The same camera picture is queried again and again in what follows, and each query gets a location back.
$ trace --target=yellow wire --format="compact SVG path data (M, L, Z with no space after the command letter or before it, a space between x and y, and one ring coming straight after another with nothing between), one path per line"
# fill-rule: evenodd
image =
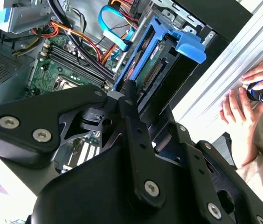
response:
M137 27L134 26L131 22L129 22L127 18L124 17L124 19L126 20L126 22L127 22L130 26L134 27L135 29L137 28Z
M34 44L36 44L38 42L39 38L36 38L32 43L30 43L27 47L25 47L24 49L27 50L29 49L30 47L32 47ZM17 51L17 52L14 52L13 55L14 56L17 56L19 54L21 54L22 52L21 51Z
M34 44L36 44L38 42L39 38L36 38L32 43L30 43L27 47L25 47L25 49L29 49L30 47L32 47Z
M115 1L118 1L118 2L120 2L122 5L124 5L125 7L131 9L131 7L130 7L129 5L127 5L125 2L123 2L123 1L121 1L121 0L113 0L113 1L111 2L111 5L113 5L113 3L114 3Z

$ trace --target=red wire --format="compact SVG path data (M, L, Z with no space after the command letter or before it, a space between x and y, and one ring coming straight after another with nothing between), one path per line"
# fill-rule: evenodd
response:
M127 19L131 20L131 21L135 21L135 22L138 21L137 19L132 18L130 15L128 15L128 14L127 14L125 11L123 11L122 9L121 9L120 13L121 13L122 15L124 15Z

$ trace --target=screw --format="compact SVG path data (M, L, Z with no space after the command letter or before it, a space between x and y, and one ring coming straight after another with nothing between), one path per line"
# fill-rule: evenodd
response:
M204 145L206 146L206 148L208 148L208 149L211 149L211 146L210 146L210 144L208 144L208 143L205 143Z
M100 97L103 96L103 94L102 94L100 91L95 90L94 93L95 93L96 95L100 96Z
M157 197L159 195L159 188L153 181L146 181L144 184L145 190L152 197Z
M221 219L221 211L215 204L208 203L207 207L208 211L213 217L215 217L216 219Z
M125 101L126 101L129 105L132 105L132 101L131 101L131 100L126 99Z
M32 134L33 138L38 141L38 142L48 142L51 140L52 138L52 134L51 132L49 132L46 129L36 129L33 134Z
M17 118L6 116L0 119L0 126L7 129L14 129L20 125Z
M257 216L257 220L258 220L258 222L259 222L260 224L263 224L263 218L262 218L262 217Z
M179 128L182 130L182 131L186 131L186 128L184 127L184 126L182 126L182 125L179 125Z

